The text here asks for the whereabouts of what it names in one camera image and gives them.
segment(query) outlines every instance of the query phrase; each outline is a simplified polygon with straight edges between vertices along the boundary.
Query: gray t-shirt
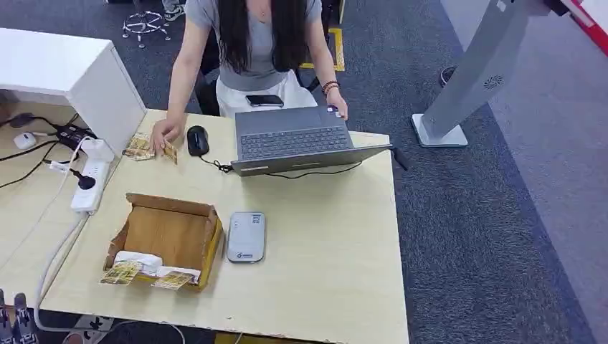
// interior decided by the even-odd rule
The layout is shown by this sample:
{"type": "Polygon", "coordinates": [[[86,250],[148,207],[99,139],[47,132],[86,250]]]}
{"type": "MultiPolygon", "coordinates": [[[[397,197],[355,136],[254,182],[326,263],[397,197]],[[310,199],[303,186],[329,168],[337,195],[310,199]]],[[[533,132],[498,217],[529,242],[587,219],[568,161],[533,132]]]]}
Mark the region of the gray t-shirt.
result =
{"type": "MultiPolygon", "coordinates": [[[[186,16],[201,28],[215,29],[216,38],[219,41],[217,1],[221,0],[187,0],[186,16]]],[[[321,15],[321,0],[306,1],[306,21],[311,23],[321,15]]],[[[219,75],[224,85],[235,90],[267,90],[281,82],[286,73],[278,72],[272,64],[272,23],[260,22],[251,11],[248,14],[251,45],[250,65],[247,71],[237,74],[229,64],[222,62],[219,67],[219,75]]]]}

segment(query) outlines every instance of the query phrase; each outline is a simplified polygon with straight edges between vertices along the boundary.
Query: woman's arm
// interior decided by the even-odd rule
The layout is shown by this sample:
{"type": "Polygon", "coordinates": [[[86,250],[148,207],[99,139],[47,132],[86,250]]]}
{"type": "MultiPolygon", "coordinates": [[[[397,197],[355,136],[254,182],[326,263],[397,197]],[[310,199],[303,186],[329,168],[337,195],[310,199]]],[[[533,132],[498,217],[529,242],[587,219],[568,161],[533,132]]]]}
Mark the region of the woman's arm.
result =
{"type": "MultiPolygon", "coordinates": [[[[310,57],[313,59],[320,84],[325,85],[327,82],[336,80],[336,72],[333,70],[333,58],[327,47],[327,42],[325,42],[323,23],[321,19],[317,19],[306,25],[306,41],[308,42],[310,57]]],[[[348,106],[338,87],[333,87],[327,92],[326,100],[328,104],[336,106],[340,115],[348,120],[348,106]]]]}
{"type": "Polygon", "coordinates": [[[201,67],[210,31],[210,27],[201,28],[186,18],[184,40],[171,74],[167,118],[158,121],[152,130],[150,146],[155,151],[161,151],[165,146],[165,140],[172,141],[184,131],[186,124],[184,110],[201,67]]]}

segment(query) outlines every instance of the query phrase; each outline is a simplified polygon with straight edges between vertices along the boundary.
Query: stack of cards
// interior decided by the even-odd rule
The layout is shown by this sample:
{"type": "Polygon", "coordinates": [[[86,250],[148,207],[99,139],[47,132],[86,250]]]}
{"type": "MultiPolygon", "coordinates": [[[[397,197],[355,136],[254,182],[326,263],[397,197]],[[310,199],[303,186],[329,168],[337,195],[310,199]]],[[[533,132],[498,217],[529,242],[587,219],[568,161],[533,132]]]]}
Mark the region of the stack of cards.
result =
{"type": "MultiPolygon", "coordinates": [[[[129,140],[127,148],[123,150],[123,155],[135,161],[154,159],[154,152],[150,149],[150,135],[145,133],[135,133],[129,140]]],[[[165,142],[163,155],[177,165],[177,148],[169,142],[165,142]]]]}

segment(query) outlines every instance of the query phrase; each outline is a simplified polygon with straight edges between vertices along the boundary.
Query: smartphone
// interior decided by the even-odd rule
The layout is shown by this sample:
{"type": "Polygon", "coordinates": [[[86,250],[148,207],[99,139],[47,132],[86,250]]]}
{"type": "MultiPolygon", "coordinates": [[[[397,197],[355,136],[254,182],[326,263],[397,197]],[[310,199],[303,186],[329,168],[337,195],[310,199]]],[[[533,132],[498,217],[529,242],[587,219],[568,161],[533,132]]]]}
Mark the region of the smartphone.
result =
{"type": "Polygon", "coordinates": [[[258,211],[237,211],[230,217],[227,256],[233,263],[255,263],[264,257],[266,218],[258,211]]]}
{"type": "Polygon", "coordinates": [[[283,101],[277,95],[246,95],[249,105],[256,108],[258,106],[283,107],[283,101]]]}

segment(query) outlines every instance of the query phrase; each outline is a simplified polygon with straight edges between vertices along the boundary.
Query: gray laptop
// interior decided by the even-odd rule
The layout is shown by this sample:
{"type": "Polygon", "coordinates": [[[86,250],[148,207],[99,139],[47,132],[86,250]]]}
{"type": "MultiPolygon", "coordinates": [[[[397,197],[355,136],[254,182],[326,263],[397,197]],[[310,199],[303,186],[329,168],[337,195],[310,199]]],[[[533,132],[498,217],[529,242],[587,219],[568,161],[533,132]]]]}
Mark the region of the gray laptop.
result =
{"type": "Polygon", "coordinates": [[[331,107],[299,107],[236,114],[241,176],[361,162],[391,145],[354,148],[346,123],[331,107]]]}

